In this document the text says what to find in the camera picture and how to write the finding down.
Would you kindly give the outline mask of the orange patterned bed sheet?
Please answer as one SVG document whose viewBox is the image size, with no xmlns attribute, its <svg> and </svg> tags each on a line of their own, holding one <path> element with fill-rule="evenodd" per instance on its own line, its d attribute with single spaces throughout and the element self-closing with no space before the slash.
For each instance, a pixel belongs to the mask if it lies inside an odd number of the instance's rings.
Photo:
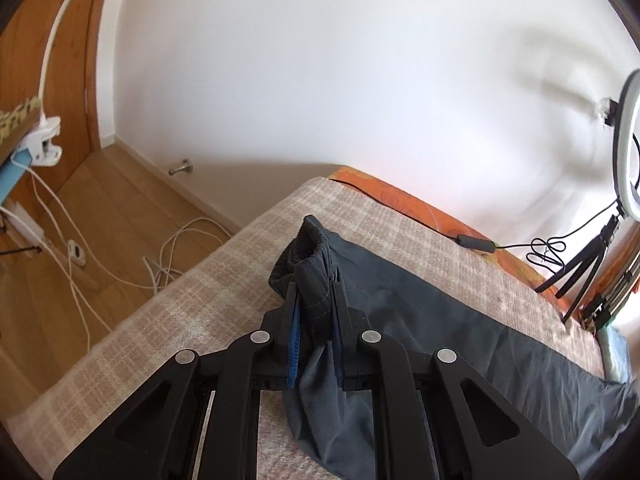
<svg viewBox="0 0 640 480">
<path fill-rule="evenodd" d="M 429 203 L 422 202 L 416 196 L 400 188 L 395 188 L 383 180 L 352 167 L 338 168 L 329 176 L 329 179 L 353 188 L 371 200 L 403 214 L 454 243 L 457 243 L 459 237 L 463 236 L 466 249 L 498 266 L 528 288 L 535 289 L 544 281 L 544 277 L 529 263 L 514 256 L 506 249 L 496 248 L 494 252 L 483 252 L 478 248 L 470 247 L 469 241 L 472 238 L 487 240 L 487 237 L 462 221 L 451 217 L 450 214 L 446 214 Z"/>
</svg>

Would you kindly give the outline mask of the metal door stopper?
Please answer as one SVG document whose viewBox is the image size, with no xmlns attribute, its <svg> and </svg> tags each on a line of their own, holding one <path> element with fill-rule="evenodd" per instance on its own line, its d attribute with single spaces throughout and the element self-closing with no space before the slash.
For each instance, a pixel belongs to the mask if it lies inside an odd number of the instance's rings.
<svg viewBox="0 0 640 480">
<path fill-rule="evenodd" d="M 167 173 L 173 177 L 176 174 L 192 174 L 193 169 L 193 162 L 191 162 L 190 159 L 185 158 L 179 166 L 169 168 Z"/>
</svg>

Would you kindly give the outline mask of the beige checkered bed blanket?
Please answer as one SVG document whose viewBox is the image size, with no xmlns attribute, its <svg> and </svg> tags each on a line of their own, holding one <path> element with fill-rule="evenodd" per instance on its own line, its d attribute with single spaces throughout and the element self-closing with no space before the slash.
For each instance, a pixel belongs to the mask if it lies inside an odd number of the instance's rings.
<svg viewBox="0 0 640 480">
<path fill-rule="evenodd" d="M 9 420 L 9 432 L 42 478 L 176 351 L 207 353 L 258 326 L 277 307 L 269 274 L 303 218 L 416 274 L 451 297 L 546 344 L 602 376 L 593 336 L 564 325 L 553 304 L 500 266 L 369 197 L 325 178 L 304 183 L 153 297 Z"/>
</svg>

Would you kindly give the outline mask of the folded light blue jeans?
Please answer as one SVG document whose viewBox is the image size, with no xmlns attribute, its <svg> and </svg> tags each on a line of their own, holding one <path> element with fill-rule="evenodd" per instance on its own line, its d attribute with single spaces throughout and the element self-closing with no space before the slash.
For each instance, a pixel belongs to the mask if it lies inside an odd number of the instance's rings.
<svg viewBox="0 0 640 480">
<path fill-rule="evenodd" d="M 632 382 L 634 372 L 626 338 L 613 326 L 606 326 L 598 331 L 597 340 L 606 379 L 611 382 Z"/>
</svg>

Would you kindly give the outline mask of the wooden door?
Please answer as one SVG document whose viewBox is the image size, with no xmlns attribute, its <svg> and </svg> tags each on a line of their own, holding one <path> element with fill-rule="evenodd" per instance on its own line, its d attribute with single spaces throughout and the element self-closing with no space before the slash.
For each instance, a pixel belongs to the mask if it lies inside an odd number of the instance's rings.
<svg viewBox="0 0 640 480">
<path fill-rule="evenodd" d="M 1 108 L 10 110 L 44 85 L 44 114 L 61 118 L 60 162 L 37 170 L 59 190 L 101 148 L 96 58 L 104 0 L 24 0 L 1 33 Z"/>
</svg>

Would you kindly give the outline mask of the folded silver tripod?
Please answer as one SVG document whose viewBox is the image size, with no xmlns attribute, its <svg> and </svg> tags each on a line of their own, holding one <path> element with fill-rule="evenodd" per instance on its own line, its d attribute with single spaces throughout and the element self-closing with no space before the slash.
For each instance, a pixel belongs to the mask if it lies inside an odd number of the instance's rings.
<svg viewBox="0 0 640 480">
<path fill-rule="evenodd" d="M 582 308 L 580 322 L 589 333 L 596 334 L 610 324 L 622 310 L 639 284 L 639 267 L 629 268 L 616 278 L 605 292 L 597 292 Z"/>
</svg>

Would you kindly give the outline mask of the dark grey pants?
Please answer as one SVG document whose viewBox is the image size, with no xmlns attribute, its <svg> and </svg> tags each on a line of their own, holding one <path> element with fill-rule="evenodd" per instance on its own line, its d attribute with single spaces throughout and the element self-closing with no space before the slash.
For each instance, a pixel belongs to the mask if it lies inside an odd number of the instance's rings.
<svg viewBox="0 0 640 480">
<path fill-rule="evenodd" d="M 372 327 L 412 351 L 449 348 L 465 359 L 586 476 L 637 421 L 631 384 L 607 382 L 529 336 L 327 230 L 313 216 L 274 265 L 269 284 L 284 296 L 296 284 L 303 341 L 298 383 L 283 395 L 293 437 L 342 479 L 374 476 L 371 397 L 338 388 L 331 348 L 330 286 Z"/>
</svg>

